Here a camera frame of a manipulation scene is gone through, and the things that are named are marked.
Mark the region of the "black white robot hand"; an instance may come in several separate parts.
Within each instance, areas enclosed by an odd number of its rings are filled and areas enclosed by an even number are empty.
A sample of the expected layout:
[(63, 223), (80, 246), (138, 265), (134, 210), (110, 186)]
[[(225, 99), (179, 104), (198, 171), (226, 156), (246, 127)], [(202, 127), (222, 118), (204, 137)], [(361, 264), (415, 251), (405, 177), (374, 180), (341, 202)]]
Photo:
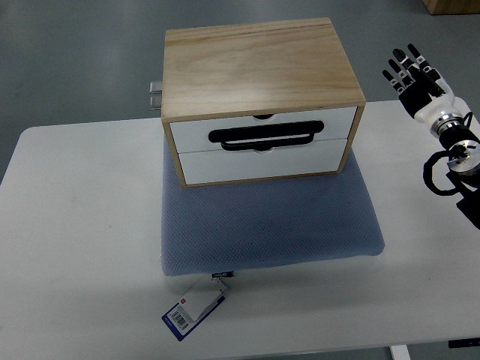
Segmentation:
[(433, 129), (434, 123), (460, 118), (455, 108), (455, 95), (441, 73), (413, 45), (409, 54), (394, 49), (394, 58), (388, 60), (390, 70), (382, 75), (396, 91), (398, 100), (408, 115)]

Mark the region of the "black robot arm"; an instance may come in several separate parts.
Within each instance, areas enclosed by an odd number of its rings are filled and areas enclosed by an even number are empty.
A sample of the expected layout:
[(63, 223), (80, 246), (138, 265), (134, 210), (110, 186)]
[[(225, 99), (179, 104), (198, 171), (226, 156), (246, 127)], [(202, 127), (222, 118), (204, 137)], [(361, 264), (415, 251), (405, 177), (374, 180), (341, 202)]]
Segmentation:
[[(424, 163), (423, 181), (438, 196), (461, 194), (457, 208), (472, 225), (479, 227), (479, 137), (470, 129), (472, 120), (471, 112), (449, 113), (432, 124), (431, 132), (443, 150), (432, 154)], [(443, 158), (448, 167), (446, 177), (453, 185), (447, 190), (434, 184), (434, 165)]]

